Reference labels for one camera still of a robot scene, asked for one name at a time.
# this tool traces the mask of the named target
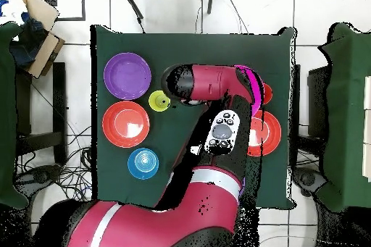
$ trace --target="button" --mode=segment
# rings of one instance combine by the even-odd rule
[[[212,128],[212,136],[220,140],[226,140],[232,136],[232,130],[225,124],[216,125]]]

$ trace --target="cardboard box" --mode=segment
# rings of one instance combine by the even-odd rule
[[[53,65],[64,40],[50,32],[55,20],[58,18],[58,11],[44,0],[23,0],[26,4],[30,16],[43,24],[43,28],[49,32],[43,42],[35,61],[25,71],[29,72],[35,78],[40,75],[46,75]]]

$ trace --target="floor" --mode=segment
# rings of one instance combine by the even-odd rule
[[[67,119],[70,124],[68,138],[72,141],[91,125],[91,57],[89,25],[100,24],[123,33],[141,33],[136,16],[126,0],[58,0],[60,17],[82,17],[82,1],[85,1],[85,21],[58,21],[52,32],[66,40],[56,61],[65,62],[67,70]],[[201,15],[196,24],[200,0],[135,0],[144,15],[143,28],[147,33],[200,33]],[[334,22],[350,22],[366,32],[371,29],[371,0],[233,0],[249,33],[275,34],[282,27],[294,26],[296,39],[296,63],[301,65],[300,133],[307,134],[307,74],[308,71],[326,65],[324,56],[317,49],[326,42],[328,29]],[[238,17],[229,0],[214,0],[212,13],[208,15],[204,0],[203,33],[240,33]],[[53,72],[34,79],[33,84],[52,101]],[[52,109],[33,89],[33,133],[51,131]],[[81,147],[91,145],[91,129],[78,137]],[[69,152],[78,148],[78,142],[69,145]],[[299,155],[299,160],[307,156]],[[53,164],[52,149],[38,151],[30,163]],[[69,166],[77,166],[78,158]],[[314,247],[317,232],[317,212],[314,202],[300,194],[292,185],[291,196],[296,208],[290,211],[261,209],[259,234],[261,247]],[[42,214],[54,203],[65,199],[58,186],[41,191],[33,207],[33,229]]]

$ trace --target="white stripe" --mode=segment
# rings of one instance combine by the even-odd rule
[[[227,192],[231,193],[238,202],[238,195],[240,193],[240,185],[231,176],[224,172],[219,172],[215,169],[198,168],[195,169],[191,179],[191,183],[203,182],[214,183],[215,185],[224,188]]]
[[[90,247],[99,247],[101,243],[101,239],[103,237],[104,231],[106,230],[109,221],[113,218],[114,214],[117,210],[121,207],[120,204],[115,204],[114,206],[109,209],[106,214],[101,219],[98,227],[96,228],[96,232],[94,233],[93,240],[91,241]]]

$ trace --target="green tablecloth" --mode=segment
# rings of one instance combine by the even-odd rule
[[[9,52],[10,41],[22,29],[13,22],[0,25],[0,204],[23,209],[26,197],[13,186],[17,143],[17,112],[15,100],[15,62]]]
[[[371,208],[371,183],[362,177],[364,79],[371,75],[371,34],[345,23],[322,46],[331,69],[327,89],[329,137],[323,169],[329,183],[317,196],[333,212],[347,206]]]
[[[161,89],[160,78],[173,64],[243,64],[256,70],[273,90],[266,110],[274,114],[282,127],[282,140],[275,151],[262,160],[261,185],[257,206],[290,209],[286,198],[288,165],[288,100],[291,76],[293,28],[280,35],[196,35],[196,34],[122,34],[96,26],[97,53],[97,175],[98,198],[107,201],[154,206],[169,179],[172,165],[201,113],[200,106],[172,103],[165,112],[154,112],[148,104],[151,92]],[[116,54],[133,52],[142,56],[151,68],[149,90],[135,102],[148,113],[149,135],[134,148],[113,146],[104,136],[101,120],[113,103],[119,101],[107,90],[104,67]],[[159,157],[159,171],[149,180],[137,180],[129,172],[128,157],[135,149],[147,147]],[[246,182],[257,181],[259,158],[247,161]]]

